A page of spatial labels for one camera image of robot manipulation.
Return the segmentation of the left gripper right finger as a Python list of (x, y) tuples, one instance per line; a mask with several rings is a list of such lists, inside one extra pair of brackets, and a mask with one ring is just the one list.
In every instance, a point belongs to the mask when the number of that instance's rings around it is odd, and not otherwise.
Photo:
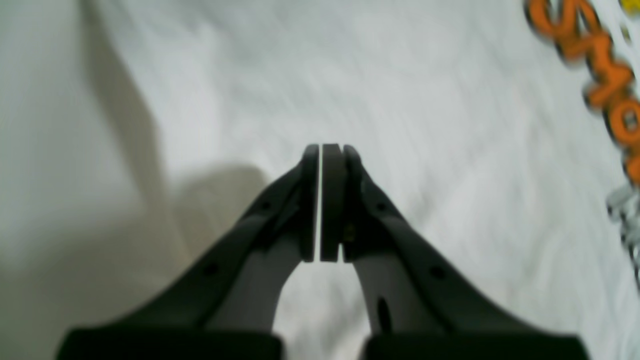
[(497, 305), (412, 228), (349, 145), (323, 145), (320, 260), (351, 264), (371, 335), (361, 360), (587, 360), (582, 341)]

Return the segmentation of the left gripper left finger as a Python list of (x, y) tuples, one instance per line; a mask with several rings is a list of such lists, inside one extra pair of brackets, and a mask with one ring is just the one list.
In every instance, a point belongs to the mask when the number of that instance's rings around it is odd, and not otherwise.
[(178, 280), (139, 309), (68, 333), (58, 360), (285, 360), (273, 333), (282, 288), (314, 259), (320, 148), (258, 195)]

